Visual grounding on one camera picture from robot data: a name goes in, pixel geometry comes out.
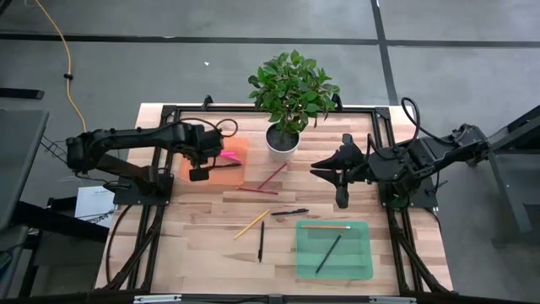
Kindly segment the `silver bracket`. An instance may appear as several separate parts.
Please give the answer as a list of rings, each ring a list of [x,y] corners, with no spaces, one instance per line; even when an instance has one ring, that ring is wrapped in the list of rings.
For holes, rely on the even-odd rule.
[[[400,296],[370,296],[369,304],[417,304],[417,299]]]
[[[179,304],[182,296],[179,294],[135,296],[132,304]]]

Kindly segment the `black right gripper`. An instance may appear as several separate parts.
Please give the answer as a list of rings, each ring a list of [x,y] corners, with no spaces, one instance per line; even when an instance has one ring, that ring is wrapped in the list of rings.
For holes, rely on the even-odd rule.
[[[365,153],[356,145],[353,136],[345,133],[342,137],[343,144],[335,153],[325,159],[311,165],[316,169],[335,170],[310,170],[314,176],[330,182],[336,186],[336,202],[340,209],[346,209],[349,203],[349,183],[366,182],[375,180],[375,173],[370,164],[370,156],[375,152],[375,142],[372,135],[367,135],[367,150]]]

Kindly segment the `green translucent tray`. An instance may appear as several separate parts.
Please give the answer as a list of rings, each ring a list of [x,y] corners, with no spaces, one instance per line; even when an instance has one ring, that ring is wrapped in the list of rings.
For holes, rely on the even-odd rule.
[[[299,229],[301,225],[349,225],[350,230]],[[316,274],[316,268],[337,236],[343,237]],[[363,221],[302,220],[295,226],[295,268],[301,279],[370,280],[373,260],[370,228]]]

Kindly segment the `black aluminium rig frame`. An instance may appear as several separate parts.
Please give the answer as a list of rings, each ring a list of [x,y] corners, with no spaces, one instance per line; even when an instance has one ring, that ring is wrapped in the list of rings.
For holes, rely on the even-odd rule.
[[[191,182],[190,162],[173,158],[175,181],[159,234],[153,292],[203,294],[395,295],[398,292],[388,219],[375,184],[349,186],[340,209],[334,186],[314,176],[311,164],[338,148],[344,133],[366,146],[383,121],[374,110],[323,114],[317,102],[285,101],[279,109],[241,106],[194,111],[194,122],[218,123],[227,149],[239,149],[241,166],[212,165],[207,181]],[[368,280],[326,279],[318,260],[313,275],[296,274],[297,217],[363,221],[370,228],[373,275]]]

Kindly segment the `potted plant white pot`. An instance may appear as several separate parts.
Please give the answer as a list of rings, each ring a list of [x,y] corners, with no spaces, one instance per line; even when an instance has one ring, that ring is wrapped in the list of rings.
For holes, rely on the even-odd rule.
[[[291,160],[308,125],[316,126],[320,117],[326,119],[338,108],[339,86],[316,59],[296,50],[264,62],[247,82],[254,87],[249,94],[254,107],[269,115],[264,138],[276,162]]]

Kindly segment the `orange translucent tray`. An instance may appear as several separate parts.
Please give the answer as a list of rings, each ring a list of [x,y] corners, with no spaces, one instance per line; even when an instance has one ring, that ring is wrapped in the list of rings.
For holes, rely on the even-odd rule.
[[[242,161],[242,166],[233,168],[214,169],[209,172],[209,179],[200,181],[202,185],[220,185],[239,187],[244,182],[247,156],[250,148],[248,138],[226,138],[224,140],[224,150],[235,152]]]

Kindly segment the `red pencil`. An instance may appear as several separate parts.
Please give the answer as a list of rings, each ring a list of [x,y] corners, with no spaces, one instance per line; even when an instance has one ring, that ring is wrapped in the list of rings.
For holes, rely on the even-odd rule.
[[[260,188],[238,187],[238,188],[236,188],[236,190],[245,191],[245,192],[251,192],[251,193],[265,193],[265,194],[279,195],[279,192],[276,192],[276,191],[273,191],[273,190],[260,189]]]
[[[283,168],[288,165],[288,162],[283,163],[274,173],[272,173],[257,189],[263,189]]]

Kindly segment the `grey desk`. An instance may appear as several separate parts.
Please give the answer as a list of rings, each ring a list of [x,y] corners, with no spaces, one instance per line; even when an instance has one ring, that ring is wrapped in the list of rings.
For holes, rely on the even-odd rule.
[[[9,226],[48,117],[42,110],[0,109],[0,231]]]

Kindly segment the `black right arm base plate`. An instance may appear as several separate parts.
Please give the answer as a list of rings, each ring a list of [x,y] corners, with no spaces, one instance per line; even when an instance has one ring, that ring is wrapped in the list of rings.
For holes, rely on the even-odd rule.
[[[439,209],[438,201],[435,193],[435,186],[430,177],[423,180],[420,188],[409,198],[399,198],[393,192],[390,185],[379,186],[381,205],[392,209],[418,208],[431,209],[437,211]]]

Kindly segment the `dark pencil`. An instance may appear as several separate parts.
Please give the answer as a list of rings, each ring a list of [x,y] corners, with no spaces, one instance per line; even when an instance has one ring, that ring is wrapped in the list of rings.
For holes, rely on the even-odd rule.
[[[332,254],[332,252],[334,251],[335,247],[337,246],[337,244],[339,243],[339,241],[341,240],[341,238],[343,237],[343,233],[340,233],[337,238],[335,239],[335,241],[332,243],[332,245],[330,246],[330,248],[328,249],[327,253],[325,254],[324,258],[322,259],[322,261],[319,263],[319,265],[317,266],[316,268],[316,274],[319,274],[321,269],[324,267],[325,263],[327,262],[327,260],[329,259],[330,255]]]

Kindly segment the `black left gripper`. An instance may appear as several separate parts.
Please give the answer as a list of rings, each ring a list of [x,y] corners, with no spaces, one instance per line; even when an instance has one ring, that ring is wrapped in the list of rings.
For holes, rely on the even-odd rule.
[[[224,149],[223,135],[219,129],[205,131],[202,125],[194,125],[189,142],[184,153],[192,168],[189,170],[191,182],[200,182],[209,179],[209,169],[219,168],[217,157]],[[210,166],[203,167],[212,158]]]

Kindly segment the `white paper sheet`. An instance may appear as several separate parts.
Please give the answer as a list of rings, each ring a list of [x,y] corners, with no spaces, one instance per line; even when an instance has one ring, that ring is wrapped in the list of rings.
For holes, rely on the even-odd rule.
[[[102,186],[80,187],[77,193],[74,216],[92,224],[111,227],[116,211],[115,194]]]

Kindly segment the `yellow pencil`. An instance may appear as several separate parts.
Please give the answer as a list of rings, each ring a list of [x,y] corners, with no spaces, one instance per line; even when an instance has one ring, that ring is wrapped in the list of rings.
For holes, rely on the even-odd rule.
[[[239,237],[241,237],[242,235],[244,235],[248,230],[250,230],[255,224],[257,224],[258,222],[260,222],[266,215],[268,215],[270,213],[270,209],[267,209],[265,210],[263,213],[261,213],[257,218],[255,218],[250,224],[248,224],[244,229],[242,229],[240,232],[238,232],[235,236],[234,236],[234,240],[237,240]]]

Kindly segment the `black floor strip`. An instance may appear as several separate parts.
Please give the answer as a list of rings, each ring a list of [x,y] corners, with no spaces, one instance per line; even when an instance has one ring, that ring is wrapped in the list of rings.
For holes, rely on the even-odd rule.
[[[44,95],[45,92],[43,90],[0,87],[0,98],[41,100]]]

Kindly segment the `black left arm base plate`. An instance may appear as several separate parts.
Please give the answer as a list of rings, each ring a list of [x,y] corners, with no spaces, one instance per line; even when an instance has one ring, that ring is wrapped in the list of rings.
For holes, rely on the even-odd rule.
[[[174,175],[155,166],[123,174],[112,187],[116,205],[166,206],[170,203]]]

